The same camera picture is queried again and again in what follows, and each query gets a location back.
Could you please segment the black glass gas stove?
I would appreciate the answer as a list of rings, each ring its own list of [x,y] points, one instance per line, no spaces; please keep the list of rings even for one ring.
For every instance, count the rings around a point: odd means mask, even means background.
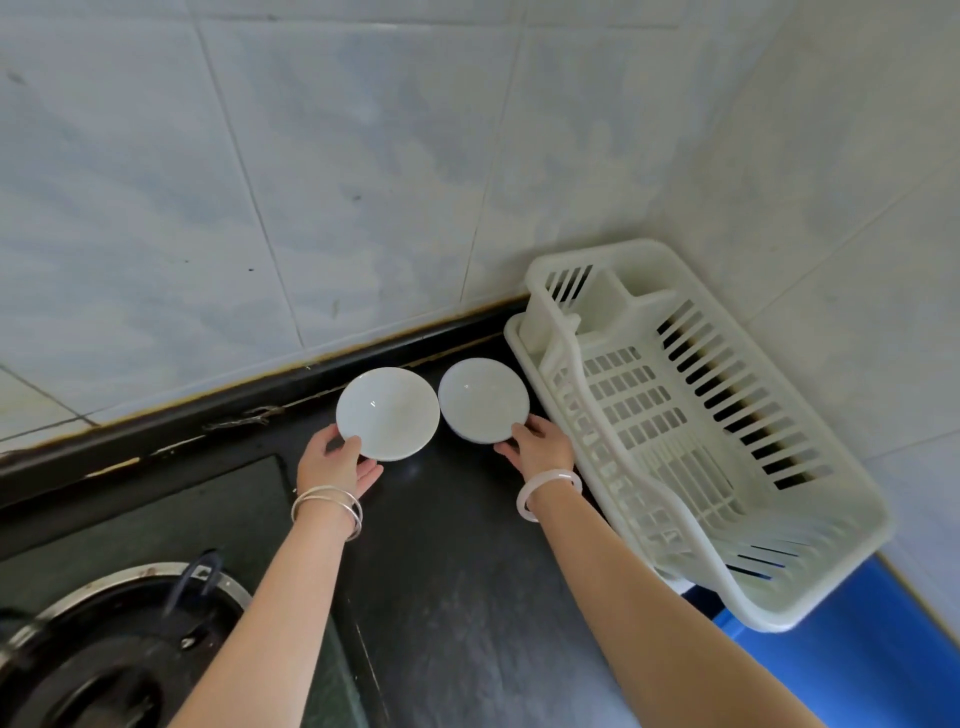
[[[73,533],[0,557],[0,606],[31,614],[126,569],[222,556],[252,599],[282,544],[295,487],[277,457],[255,461]]]

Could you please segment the person's left hand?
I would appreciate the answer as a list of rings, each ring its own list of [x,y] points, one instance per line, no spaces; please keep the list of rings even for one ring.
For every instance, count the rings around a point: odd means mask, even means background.
[[[361,455],[361,445],[358,436],[343,438],[336,422],[316,432],[297,465],[296,494],[321,485],[336,486],[354,494],[356,465],[368,459]]]

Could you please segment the pale pink wrist bangle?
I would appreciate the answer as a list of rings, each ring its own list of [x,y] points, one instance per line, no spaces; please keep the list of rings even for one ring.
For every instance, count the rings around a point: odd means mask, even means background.
[[[583,481],[581,477],[571,469],[554,468],[548,469],[534,475],[524,483],[517,494],[515,506],[520,516],[530,523],[538,523],[537,516],[529,509],[528,502],[544,485],[554,481],[565,481],[573,487],[577,494],[582,495]]]

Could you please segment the white plastic dish rack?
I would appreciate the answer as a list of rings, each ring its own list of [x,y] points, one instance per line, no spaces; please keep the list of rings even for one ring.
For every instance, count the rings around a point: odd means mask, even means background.
[[[715,593],[750,629],[794,628],[888,542],[882,488],[678,255],[652,239],[552,253],[525,274],[533,341],[655,330],[734,492],[708,528]]]

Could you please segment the person's right forearm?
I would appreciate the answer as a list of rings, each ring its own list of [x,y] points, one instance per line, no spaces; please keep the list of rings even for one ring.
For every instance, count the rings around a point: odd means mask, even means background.
[[[642,563],[568,482],[529,500],[641,728],[826,728]]]

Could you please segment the person's right hand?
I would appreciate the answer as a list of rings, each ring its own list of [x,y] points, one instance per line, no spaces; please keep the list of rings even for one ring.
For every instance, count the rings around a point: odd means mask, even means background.
[[[510,465],[522,475],[524,482],[548,470],[574,471],[574,450],[570,439],[547,418],[529,414],[524,422],[511,426],[508,440],[522,446],[523,464]]]

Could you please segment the silver wrist bangles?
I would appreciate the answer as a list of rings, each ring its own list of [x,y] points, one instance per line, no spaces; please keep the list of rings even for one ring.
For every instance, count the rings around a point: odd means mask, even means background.
[[[336,486],[320,485],[300,493],[291,506],[290,518],[292,523],[296,522],[302,506],[310,502],[337,504],[347,511],[353,520],[353,529],[346,538],[347,542],[354,541],[361,534],[364,524],[364,508],[360,499],[351,491]]]

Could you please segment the person's left forearm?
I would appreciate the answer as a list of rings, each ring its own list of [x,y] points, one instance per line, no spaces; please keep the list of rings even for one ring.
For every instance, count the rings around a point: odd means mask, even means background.
[[[168,728],[301,728],[330,615],[348,511],[310,501],[252,601]]]

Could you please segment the blue plastic surface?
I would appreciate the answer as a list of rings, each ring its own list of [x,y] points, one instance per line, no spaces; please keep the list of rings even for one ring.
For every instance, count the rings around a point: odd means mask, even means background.
[[[745,627],[706,588],[684,597],[828,728],[960,728],[960,646],[878,556],[783,633]]]

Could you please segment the large white round plate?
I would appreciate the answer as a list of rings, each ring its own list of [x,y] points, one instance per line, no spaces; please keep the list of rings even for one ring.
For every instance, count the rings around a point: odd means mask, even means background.
[[[343,389],[335,421],[341,437],[361,439],[360,455],[397,462],[422,450],[438,430],[438,395],[423,377],[403,368],[368,370]]]

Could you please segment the small white round plate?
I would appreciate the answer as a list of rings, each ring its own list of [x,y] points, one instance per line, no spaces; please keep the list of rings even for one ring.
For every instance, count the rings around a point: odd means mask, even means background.
[[[479,445],[512,438],[514,424],[525,424],[530,395],[522,378],[491,358],[464,359],[442,376],[438,385],[441,416],[456,435]]]

